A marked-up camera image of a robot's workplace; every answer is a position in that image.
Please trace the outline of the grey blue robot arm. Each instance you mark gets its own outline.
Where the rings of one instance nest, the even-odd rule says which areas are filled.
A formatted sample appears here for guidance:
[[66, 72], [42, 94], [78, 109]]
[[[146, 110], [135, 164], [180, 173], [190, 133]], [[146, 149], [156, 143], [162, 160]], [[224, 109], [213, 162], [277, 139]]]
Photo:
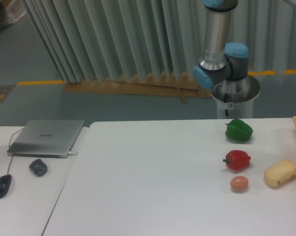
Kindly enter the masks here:
[[255, 72], [296, 70], [296, 0], [205, 0], [203, 54], [193, 74], [210, 89]]

